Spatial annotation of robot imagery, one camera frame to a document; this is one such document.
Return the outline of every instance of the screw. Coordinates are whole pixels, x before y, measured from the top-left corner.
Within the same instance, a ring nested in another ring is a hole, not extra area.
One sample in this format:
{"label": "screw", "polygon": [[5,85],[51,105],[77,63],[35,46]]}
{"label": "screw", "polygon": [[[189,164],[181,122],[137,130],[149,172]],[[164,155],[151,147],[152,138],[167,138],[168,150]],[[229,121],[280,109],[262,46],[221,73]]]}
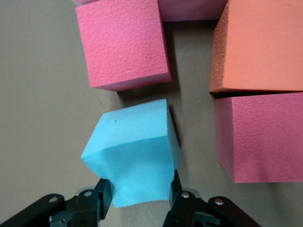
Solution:
{"label": "screw", "polygon": [[89,196],[91,196],[91,195],[92,195],[92,192],[91,192],[91,191],[87,191],[87,192],[84,193],[84,196],[85,196],[85,197],[89,197]]}
{"label": "screw", "polygon": [[52,197],[49,199],[49,202],[56,202],[58,198],[56,196]]}
{"label": "screw", "polygon": [[215,204],[217,204],[218,206],[222,206],[224,204],[223,200],[219,199],[219,198],[216,198],[214,200]]}
{"label": "screw", "polygon": [[181,196],[185,199],[189,198],[189,193],[188,192],[182,192]]}

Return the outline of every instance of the gray table surface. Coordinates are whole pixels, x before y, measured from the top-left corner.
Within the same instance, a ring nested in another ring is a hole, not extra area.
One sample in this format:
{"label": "gray table surface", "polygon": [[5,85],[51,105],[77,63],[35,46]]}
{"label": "gray table surface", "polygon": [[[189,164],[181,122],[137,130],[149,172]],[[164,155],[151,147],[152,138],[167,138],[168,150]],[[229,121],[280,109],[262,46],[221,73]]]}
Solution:
{"label": "gray table surface", "polygon": [[[184,187],[204,200],[228,197],[265,227],[302,226],[302,183],[235,184],[217,159],[208,92],[215,24],[165,23],[173,82],[117,93],[89,88],[71,1],[0,1],[0,222],[46,194],[69,199],[95,185],[80,155],[102,113],[166,98]],[[160,227],[168,209],[111,206],[102,226]]]}

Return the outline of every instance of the orange foam block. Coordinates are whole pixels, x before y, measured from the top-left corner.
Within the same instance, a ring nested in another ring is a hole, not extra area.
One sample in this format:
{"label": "orange foam block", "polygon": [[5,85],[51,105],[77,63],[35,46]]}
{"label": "orange foam block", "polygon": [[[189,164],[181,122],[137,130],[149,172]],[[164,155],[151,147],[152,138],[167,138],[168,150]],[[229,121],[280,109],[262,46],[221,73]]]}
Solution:
{"label": "orange foam block", "polygon": [[90,87],[122,91],[171,81],[157,0],[99,0],[76,13]]}
{"label": "orange foam block", "polygon": [[303,182],[303,92],[215,105],[218,157],[236,183]]}
{"label": "orange foam block", "polygon": [[303,1],[229,0],[214,31],[210,91],[303,91]]}

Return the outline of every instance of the foam cube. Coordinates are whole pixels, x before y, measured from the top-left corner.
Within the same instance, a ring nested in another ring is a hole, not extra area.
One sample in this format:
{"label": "foam cube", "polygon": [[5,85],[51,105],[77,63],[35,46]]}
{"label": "foam cube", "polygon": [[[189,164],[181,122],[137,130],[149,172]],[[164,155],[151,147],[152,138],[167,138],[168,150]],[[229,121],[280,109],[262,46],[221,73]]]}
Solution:
{"label": "foam cube", "polygon": [[229,0],[214,31],[210,91],[303,91],[303,1]]}
{"label": "foam cube", "polygon": [[236,183],[303,181],[303,93],[216,99],[218,156]]}
{"label": "foam cube", "polygon": [[[97,0],[72,0],[77,6]],[[163,21],[219,19],[227,0],[159,0]]]}
{"label": "foam cube", "polygon": [[99,0],[76,13],[91,87],[122,91],[171,81],[157,0]]}
{"label": "foam cube", "polygon": [[102,115],[82,155],[116,207],[168,200],[179,146],[166,99]]}

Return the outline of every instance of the blue foam block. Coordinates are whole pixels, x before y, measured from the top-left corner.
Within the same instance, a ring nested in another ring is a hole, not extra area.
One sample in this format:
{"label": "blue foam block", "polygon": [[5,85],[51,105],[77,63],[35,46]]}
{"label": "blue foam block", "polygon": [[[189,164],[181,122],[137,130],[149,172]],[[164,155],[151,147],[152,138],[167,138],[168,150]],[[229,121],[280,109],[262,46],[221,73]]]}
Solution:
{"label": "blue foam block", "polygon": [[115,207],[168,200],[179,145],[166,99],[103,114],[81,158],[110,180]]}

